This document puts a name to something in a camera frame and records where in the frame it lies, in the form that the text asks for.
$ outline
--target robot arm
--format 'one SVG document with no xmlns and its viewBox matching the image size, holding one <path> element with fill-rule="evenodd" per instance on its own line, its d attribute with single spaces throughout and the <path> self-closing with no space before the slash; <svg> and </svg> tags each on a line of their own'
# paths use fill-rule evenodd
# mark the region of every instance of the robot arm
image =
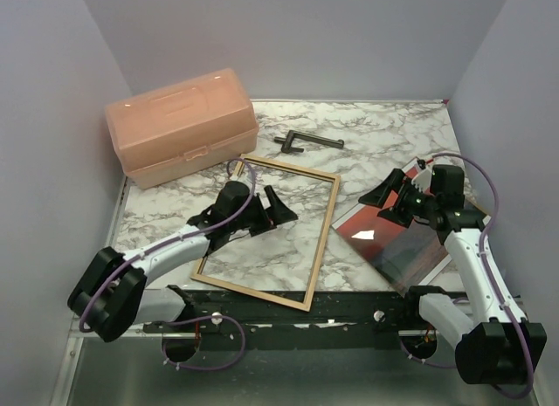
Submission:
<svg viewBox="0 0 559 406">
<path fill-rule="evenodd" d="M 527 341 L 534 368 L 547 339 L 543 326 L 528 322 L 517 306 L 487 240 L 480 248 L 484 215 L 464 208 L 464 171 L 446 165 L 435 165 L 430 171 L 424 162 L 419 166 L 424 170 L 413 180 L 402 170 L 394 169 L 359 202 L 382 208 L 389 194 L 396 192 L 394 205 L 381 210 L 378 216 L 406 228 L 414 217 L 426 220 L 455 261 L 472 306 L 473 320 L 441 288 L 412 287 L 408 294 L 414 295 L 407 294 L 406 299 L 412 300 L 414 314 L 431 323 L 454 348 L 462 379 L 470 384 L 523 384 L 527 380 L 527 364 L 516 324 Z"/>
<path fill-rule="evenodd" d="M 72 291 L 68 306 L 78 316 L 85 314 L 82 321 L 105 342 L 114 341 L 133 324 L 176 320 L 189 306 L 181 290 L 170 286 L 144 291 L 146 286 L 180 265 L 217 251 L 237 231 L 249 231 L 254 237 L 298 219 L 271 186 L 264 191 L 270 203 L 266 209 L 246 184 L 231 180 L 214 204 L 171 236 L 123 253 L 112 247 L 101 249 Z"/>
</svg>

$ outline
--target black bracket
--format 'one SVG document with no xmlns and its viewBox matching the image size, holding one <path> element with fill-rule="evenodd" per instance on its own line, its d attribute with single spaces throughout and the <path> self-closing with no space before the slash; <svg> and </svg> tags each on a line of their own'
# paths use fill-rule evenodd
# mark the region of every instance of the black bracket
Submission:
<svg viewBox="0 0 559 406">
<path fill-rule="evenodd" d="M 123 262 L 122 253 L 112 247 L 98 251 L 70 294 L 68 307 L 81 316 L 98 288 Z M 93 304 L 86 324 L 105 342 L 121 336 L 134 323 L 147 280 L 143 269 L 125 268 L 118 284 L 109 286 Z"/>
<path fill-rule="evenodd" d="M 288 154 L 302 153 L 303 151 L 305 151 L 304 148 L 291 147 L 293 144 L 293 140 L 295 138 L 298 138 L 300 140 L 315 142 L 317 144 L 322 144 L 334 148 L 343 148 L 343 145 L 345 144 L 343 140 L 331 140 L 329 138 L 320 137 L 319 135 L 301 133 L 299 131 L 294 131 L 294 130 L 290 130 L 287 133 L 286 138 L 275 137 L 273 141 L 282 144 L 281 146 L 282 153 L 288 153 Z"/>
</svg>

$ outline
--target gray wall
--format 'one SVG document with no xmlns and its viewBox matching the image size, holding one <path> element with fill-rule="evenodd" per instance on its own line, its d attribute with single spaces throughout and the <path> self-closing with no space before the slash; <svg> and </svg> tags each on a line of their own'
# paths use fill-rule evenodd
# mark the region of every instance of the gray wall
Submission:
<svg viewBox="0 0 559 406">
<path fill-rule="evenodd" d="M 0 0 L 0 44 L 0 404 L 44 405 L 121 182 L 103 106 L 129 90 L 82 0 Z"/>
<path fill-rule="evenodd" d="M 451 96 L 505 0 L 85 0 L 133 93 L 232 66 L 253 98 Z"/>
<path fill-rule="evenodd" d="M 559 0 L 507 0 L 449 109 L 462 152 L 500 191 L 493 251 L 548 332 L 542 366 L 559 400 L 558 105 Z"/>
</svg>

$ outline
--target black metal wrench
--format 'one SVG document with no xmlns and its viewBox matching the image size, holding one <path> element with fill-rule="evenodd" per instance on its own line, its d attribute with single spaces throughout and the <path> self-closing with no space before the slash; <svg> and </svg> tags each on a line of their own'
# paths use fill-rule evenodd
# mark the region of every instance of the black metal wrench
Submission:
<svg viewBox="0 0 559 406">
<path fill-rule="evenodd" d="M 282 144 L 281 146 L 282 153 L 302 153 L 303 151 L 305 151 L 304 148 L 291 147 L 293 144 L 293 140 L 295 138 L 299 138 L 300 140 L 305 140 L 305 141 L 316 142 L 317 144 L 323 144 L 325 146 L 334 147 L 334 148 L 343 148 L 344 145 L 343 140 L 330 140 L 329 138 L 320 137 L 319 135 L 300 133 L 299 131 L 293 131 L 293 130 L 290 130 L 287 133 L 286 138 L 275 137 L 273 141 Z"/>
</svg>

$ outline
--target marble countertop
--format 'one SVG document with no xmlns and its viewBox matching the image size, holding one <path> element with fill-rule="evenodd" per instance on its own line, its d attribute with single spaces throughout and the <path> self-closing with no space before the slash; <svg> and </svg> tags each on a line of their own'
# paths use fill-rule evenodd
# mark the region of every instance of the marble countertop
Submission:
<svg viewBox="0 0 559 406">
<path fill-rule="evenodd" d="M 415 156 L 441 150 L 459 151 L 446 107 L 438 102 L 256 101 L 254 110 L 260 125 L 254 155 L 341 175 L 334 220 L 351 209 L 360 195 L 374 188 L 393 168 L 402 167 Z M 297 141 L 296 147 L 304 148 L 305 152 L 286 155 L 280 152 L 280 145 L 273 142 L 273 137 L 285 135 L 290 129 L 343 139 L 345 147 L 340 150 Z M 221 164 L 147 190 L 140 190 L 128 181 L 116 249 L 134 249 L 176 231 L 189 217 L 214 202 L 226 177 Z M 302 291 L 310 272 L 330 185 L 261 169 L 257 186 L 264 184 L 271 184 L 298 214 L 305 213 L 303 218 L 276 231 L 231 242 L 208 259 L 204 274 L 259 290 Z M 311 189 L 311 193 L 302 196 L 302 189 Z M 190 280 L 194 264 L 180 266 L 151 287 L 175 284 L 185 289 L 214 288 Z M 453 263 L 433 284 L 448 291 L 463 291 Z M 330 229 L 316 290 L 390 291 L 391 287 Z"/>
</svg>

